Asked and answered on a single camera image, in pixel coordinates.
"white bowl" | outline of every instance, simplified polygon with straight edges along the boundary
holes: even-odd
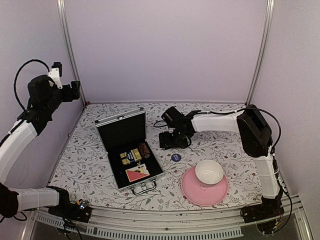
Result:
[[[214,160],[202,160],[195,166],[195,175],[205,187],[219,183],[224,177],[224,170]]]

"blue disc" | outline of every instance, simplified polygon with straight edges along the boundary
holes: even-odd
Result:
[[[173,154],[171,156],[171,160],[174,161],[174,162],[179,162],[181,160],[181,155],[180,154]]]

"floral pattern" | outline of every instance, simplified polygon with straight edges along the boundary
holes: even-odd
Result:
[[[171,106],[176,106],[184,114],[192,110],[230,111],[243,107],[240,104],[216,103],[88,105],[69,139],[49,184],[68,190],[73,201],[83,199],[93,206],[118,209],[185,211],[260,203],[262,190],[257,169],[244,152],[239,134],[198,132],[192,137],[191,146],[186,149],[159,149],[158,134],[167,128],[155,128],[153,124],[161,120],[162,113]],[[165,176],[157,180],[155,190],[135,196],[131,191],[118,191],[107,152],[94,122],[138,107],[144,107],[146,110],[147,141]],[[181,155],[181,160],[173,161],[171,159],[173,154]],[[190,203],[181,190],[184,172],[204,159],[219,162],[229,182],[227,197],[212,207],[201,207]]]

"wall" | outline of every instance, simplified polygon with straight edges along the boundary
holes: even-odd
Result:
[[[91,102],[246,101],[267,1],[66,1]]]
[[[63,83],[70,83],[73,78],[55,0],[1,0],[0,33],[0,136],[4,136],[22,112],[14,97],[13,80],[24,62],[33,58],[41,59],[51,66],[54,61],[60,61],[63,64]],[[46,74],[46,71],[44,66],[31,63],[21,72],[17,91],[24,104],[29,96],[27,83],[36,76]],[[7,186],[46,186],[57,155],[80,111],[80,101],[63,103],[56,110],[53,122],[48,123],[42,134],[25,149],[14,164],[6,181]],[[21,223],[5,219],[0,225],[0,239],[17,239],[20,226]]]
[[[278,164],[320,239],[320,2],[276,1],[253,103],[280,121]]]

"pink plate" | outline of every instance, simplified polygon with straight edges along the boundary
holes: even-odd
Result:
[[[196,167],[189,168],[182,176],[181,188],[185,197],[195,205],[210,207],[220,203],[228,193],[229,184],[226,176],[211,187],[201,186],[195,172]]]

